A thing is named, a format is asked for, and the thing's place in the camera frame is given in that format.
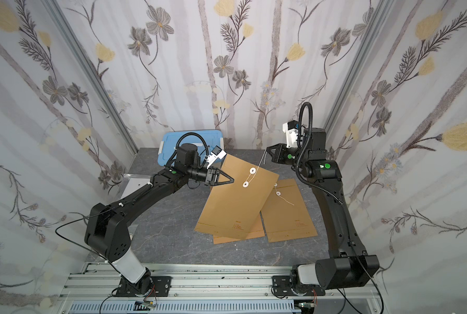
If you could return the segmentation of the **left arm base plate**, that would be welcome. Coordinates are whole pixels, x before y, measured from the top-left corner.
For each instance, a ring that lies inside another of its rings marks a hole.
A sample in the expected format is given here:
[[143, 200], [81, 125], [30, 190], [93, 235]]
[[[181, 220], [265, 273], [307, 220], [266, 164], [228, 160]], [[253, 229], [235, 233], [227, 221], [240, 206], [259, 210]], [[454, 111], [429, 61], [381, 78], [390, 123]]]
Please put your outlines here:
[[116, 292], [117, 297], [168, 297], [171, 288], [171, 276], [146, 276], [137, 283], [131, 283], [124, 277], [121, 278]]

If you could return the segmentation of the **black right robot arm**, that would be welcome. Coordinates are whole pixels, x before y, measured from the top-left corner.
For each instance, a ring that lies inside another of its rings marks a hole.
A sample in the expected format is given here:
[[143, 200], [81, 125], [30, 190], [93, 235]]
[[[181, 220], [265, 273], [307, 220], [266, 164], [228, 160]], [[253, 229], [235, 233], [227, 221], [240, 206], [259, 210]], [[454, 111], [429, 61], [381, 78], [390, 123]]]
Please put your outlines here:
[[272, 162], [291, 166], [298, 180], [311, 188], [317, 199], [328, 239], [327, 259], [296, 264], [289, 276], [274, 276], [271, 293], [278, 299], [317, 298], [327, 290], [359, 288], [374, 282], [379, 259], [362, 243], [343, 193], [337, 162], [328, 159], [326, 131], [313, 127], [313, 108], [305, 102], [297, 120], [285, 124], [286, 142], [266, 149]]

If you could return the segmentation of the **kraft file bag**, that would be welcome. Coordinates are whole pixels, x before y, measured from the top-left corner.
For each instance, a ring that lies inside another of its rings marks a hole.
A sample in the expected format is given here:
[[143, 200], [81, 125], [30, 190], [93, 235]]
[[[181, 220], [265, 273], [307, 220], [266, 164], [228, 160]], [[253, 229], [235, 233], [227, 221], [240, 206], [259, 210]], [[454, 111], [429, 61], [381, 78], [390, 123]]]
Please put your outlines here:
[[227, 155], [221, 170], [235, 182], [212, 187], [195, 231], [244, 239], [251, 231], [279, 175]]
[[295, 179], [275, 184], [261, 214], [270, 243], [318, 235]]
[[244, 239], [227, 238], [227, 237], [220, 237], [220, 236], [215, 235], [213, 238], [213, 243], [217, 245], [217, 244], [223, 244], [223, 243], [239, 242], [239, 241], [244, 241], [248, 239], [263, 238], [264, 236], [265, 236], [265, 230], [262, 224], [262, 216], [261, 214], [259, 214], [257, 217], [257, 220], [252, 225], [251, 231], [246, 235]]

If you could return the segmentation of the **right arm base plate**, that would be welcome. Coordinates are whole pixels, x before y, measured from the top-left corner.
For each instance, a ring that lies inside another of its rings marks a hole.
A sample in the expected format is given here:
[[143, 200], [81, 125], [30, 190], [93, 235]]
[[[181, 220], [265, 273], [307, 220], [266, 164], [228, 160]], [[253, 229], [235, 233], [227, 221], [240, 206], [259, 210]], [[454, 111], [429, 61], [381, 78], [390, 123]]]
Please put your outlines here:
[[318, 285], [302, 284], [297, 277], [273, 276], [271, 292], [277, 298], [325, 296], [325, 290]]

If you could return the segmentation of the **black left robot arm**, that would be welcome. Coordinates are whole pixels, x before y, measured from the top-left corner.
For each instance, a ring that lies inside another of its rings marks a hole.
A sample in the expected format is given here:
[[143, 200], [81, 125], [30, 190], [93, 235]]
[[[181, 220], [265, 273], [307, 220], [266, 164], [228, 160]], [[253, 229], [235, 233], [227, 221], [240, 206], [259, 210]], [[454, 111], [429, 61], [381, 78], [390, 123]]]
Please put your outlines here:
[[152, 175], [147, 183], [128, 196], [109, 205], [92, 207], [84, 236], [83, 249], [100, 256], [120, 275], [122, 282], [136, 296], [148, 296], [154, 288], [150, 270], [143, 266], [131, 248], [129, 227], [146, 210], [174, 194], [189, 181], [202, 182], [209, 187], [234, 183], [234, 178], [215, 167], [227, 153], [219, 146], [204, 147], [201, 153], [187, 137], [204, 138], [195, 132], [185, 133], [177, 141], [173, 154], [164, 168]]

